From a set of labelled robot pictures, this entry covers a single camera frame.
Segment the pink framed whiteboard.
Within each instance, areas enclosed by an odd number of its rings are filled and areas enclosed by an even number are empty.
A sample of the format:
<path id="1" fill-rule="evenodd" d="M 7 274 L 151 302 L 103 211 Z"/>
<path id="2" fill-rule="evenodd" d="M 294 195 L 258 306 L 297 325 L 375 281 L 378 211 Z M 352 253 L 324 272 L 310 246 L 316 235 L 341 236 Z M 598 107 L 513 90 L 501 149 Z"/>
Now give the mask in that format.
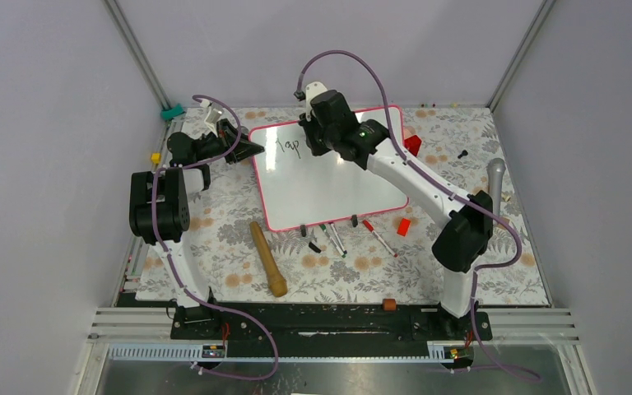
<path id="1" fill-rule="evenodd" d="M 253 166 L 271 231 L 398 210 L 409 203 L 389 182 L 334 151 L 313 156 L 295 121 L 253 128 L 249 140 L 264 149 L 253 157 Z"/>

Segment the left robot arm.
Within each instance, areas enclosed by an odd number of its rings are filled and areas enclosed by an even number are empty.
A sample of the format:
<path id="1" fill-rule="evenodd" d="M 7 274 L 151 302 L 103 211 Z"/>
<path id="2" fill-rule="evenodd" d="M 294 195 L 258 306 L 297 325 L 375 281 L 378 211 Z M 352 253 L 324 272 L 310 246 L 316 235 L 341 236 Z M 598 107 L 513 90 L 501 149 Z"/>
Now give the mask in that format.
<path id="1" fill-rule="evenodd" d="M 265 148 L 251 142 L 226 118 L 216 121 L 209 133 L 198 138 L 174 132 L 166 146 L 171 154 L 169 168 L 131 176 L 129 224 L 132 233 L 156 252 L 169 273 L 175 289 L 175 327 L 190 323 L 199 336 L 211 338 L 220 332 L 223 318 L 213 308 L 216 300 L 208 279 L 193 263 L 186 236 L 192 219 L 188 197 L 209 188 L 212 158 L 235 164 Z"/>

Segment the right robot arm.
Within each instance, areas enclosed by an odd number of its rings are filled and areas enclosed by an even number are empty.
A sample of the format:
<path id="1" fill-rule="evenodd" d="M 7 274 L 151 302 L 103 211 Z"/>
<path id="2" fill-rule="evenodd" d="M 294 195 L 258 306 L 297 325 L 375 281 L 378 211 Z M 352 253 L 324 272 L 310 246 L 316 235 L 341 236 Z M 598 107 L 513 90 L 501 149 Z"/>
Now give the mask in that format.
<path id="1" fill-rule="evenodd" d="M 470 194 L 430 170 L 400 143 L 390 125 L 360 120 L 345 96 L 320 83 L 296 93 L 304 102 L 298 124 L 314 156 L 336 152 L 343 160 L 386 180 L 417 204 L 440 233 L 431 248 L 444 269 L 440 331 L 459 339 L 472 327 L 472 268 L 492 236 L 493 202 L 487 193 Z"/>

